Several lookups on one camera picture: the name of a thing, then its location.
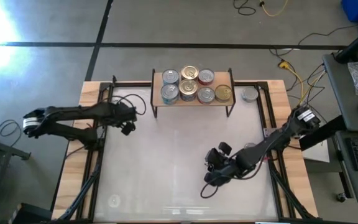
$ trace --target white tabletop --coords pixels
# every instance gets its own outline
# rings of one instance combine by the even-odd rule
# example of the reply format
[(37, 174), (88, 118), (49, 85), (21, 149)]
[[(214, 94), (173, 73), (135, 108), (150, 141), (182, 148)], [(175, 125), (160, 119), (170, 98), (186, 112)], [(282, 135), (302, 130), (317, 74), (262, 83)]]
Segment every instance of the white tabletop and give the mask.
[[(200, 197), (207, 172), (206, 153), (228, 143), (232, 153), (263, 140), (257, 103), (241, 99), (230, 117), (222, 106), (158, 108), (154, 118), (150, 88), (115, 88), (114, 95), (136, 93), (147, 112), (124, 136), (109, 128), (95, 209), (95, 222), (277, 220), (267, 163), (250, 180), (231, 180), (209, 199)], [(144, 106), (130, 96), (138, 111)], [(212, 193), (208, 186), (204, 195)]]

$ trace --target gold can lid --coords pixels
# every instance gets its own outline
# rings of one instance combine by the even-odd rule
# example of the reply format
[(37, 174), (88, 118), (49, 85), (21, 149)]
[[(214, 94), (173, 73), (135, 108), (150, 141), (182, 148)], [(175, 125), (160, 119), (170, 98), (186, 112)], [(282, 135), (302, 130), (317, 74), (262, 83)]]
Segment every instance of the gold can lid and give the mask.
[(227, 85), (218, 85), (218, 87), (215, 89), (215, 95), (220, 100), (228, 100), (232, 95), (232, 91), (231, 88)]
[(194, 80), (182, 80), (179, 83), (179, 90), (184, 95), (192, 95), (197, 91), (198, 85)]
[(180, 73), (184, 78), (195, 79), (198, 76), (198, 69), (194, 66), (186, 66)]

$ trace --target small wooden shelf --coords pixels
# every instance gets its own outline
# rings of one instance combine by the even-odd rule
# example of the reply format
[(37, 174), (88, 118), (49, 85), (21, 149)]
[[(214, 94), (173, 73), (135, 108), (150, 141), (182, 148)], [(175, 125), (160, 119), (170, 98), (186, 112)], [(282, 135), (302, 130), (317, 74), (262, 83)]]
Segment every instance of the small wooden shelf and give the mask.
[[(198, 89), (205, 87), (204, 85), (198, 83)], [(226, 115), (229, 116), (234, 105), (236, 104), (236, 96), (234, 94), (234, 80), (233, 75), (231, 73), (231, 69), (229, 69), (227, 72), (215, 72), (215, 79), (212, 84), (207, 85), (207, 87), (212, 88), (215, 90), (215, 88), (219, 85), (227, 85), (232, 89), (232, 96), (229, 99), (229, 101), (221, 103), (217, 100), (212, 101), (212, 103), (208, 105), (204, 105), (200, 103), (197, 98), (193, 101), (187, 102), (182, 100), (180, 97), (178, 101), (173, 105), (166, 105), (161, 97), (161, 88), (163, 87), (163, 81), (162, 81), (162, 73), (161, 72), (155, 72), (153, 70), (153, 76), (152, 76), (152, 94), (151, 94), (151, 105), (154, 112), (154, 117), (157, 117), (157, 107), (165, 107), (165, 106), (225, 106), (226, 107)]]

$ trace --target blue bin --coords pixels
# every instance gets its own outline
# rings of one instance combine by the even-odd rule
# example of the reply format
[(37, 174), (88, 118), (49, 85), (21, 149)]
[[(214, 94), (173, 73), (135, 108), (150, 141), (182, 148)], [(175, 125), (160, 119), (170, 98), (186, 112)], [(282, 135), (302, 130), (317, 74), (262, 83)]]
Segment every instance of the blue bin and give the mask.
[(342, 0), (342, 7), (351, 22), (358, 22), (358, 0)]

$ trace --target wooden shelf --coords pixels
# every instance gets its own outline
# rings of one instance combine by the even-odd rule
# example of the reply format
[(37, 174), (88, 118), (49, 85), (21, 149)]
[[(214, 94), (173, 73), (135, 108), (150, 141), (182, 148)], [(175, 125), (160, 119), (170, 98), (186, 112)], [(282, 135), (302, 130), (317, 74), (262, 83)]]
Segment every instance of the wooden shelf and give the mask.
[(198, 83), (198, 89), (202, 87), (210, 87), (211, 89), (215, 90), (215, 88), (218, 85), (227, 85), (232, 89), (232, 96), (230, 97), (229, 101), (225, 103), (221, 103), (218, 100), (212, 101), (211, 104), (204, 105), (200, 103), (196, 97), (195, 100), (187, 102), (180, 98), (178, 101), (173, 105), (166, 105), (161, 97), (161, 88), (163, 87), (163, 81), (162, 81), (162, 73), (157, 72), (153, 75), (153, 82), (152, 82), (152, 106), (158, 107), (158, 106), (232, 106), (236, 102), (236, 97), (234, 96), (234, 89), (233, 89), (233, 79), (231, 77), (230, 72), (215, 72), (215, 79), (212, 84), (204, 86)]

